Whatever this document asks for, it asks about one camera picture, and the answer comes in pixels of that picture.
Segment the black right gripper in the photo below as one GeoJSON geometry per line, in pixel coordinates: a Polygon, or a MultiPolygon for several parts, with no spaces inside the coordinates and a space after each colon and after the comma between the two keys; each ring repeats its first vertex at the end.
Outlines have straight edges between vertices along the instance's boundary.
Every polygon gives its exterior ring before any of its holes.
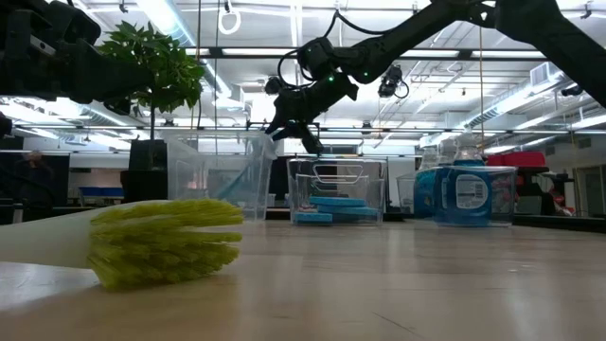
{"type": "Polygon", "coordinates": [[[282,127],[270,127],[265,133],[273,141],[296,135],[307,153],[320,154],[324,151],[320,139],[305,124],[296,126],[296,121],[312,122],[333,104],[334,89],[326,84],[299,90],[282,89],[274,101],[276,111],[273,117],[273,124],[282,127]]]}

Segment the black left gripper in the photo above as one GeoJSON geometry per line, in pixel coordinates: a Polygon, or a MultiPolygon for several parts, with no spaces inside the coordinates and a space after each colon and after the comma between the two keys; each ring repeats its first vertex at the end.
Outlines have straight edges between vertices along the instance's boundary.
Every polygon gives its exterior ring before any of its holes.
{"type": "Polygon", "coordinates": [[[100,54],[92,46],[100,33],[71,1],[1,0],[1,94],[104,101],[129,116],[129,95],[154,77],[136,62],[100,54]]]}

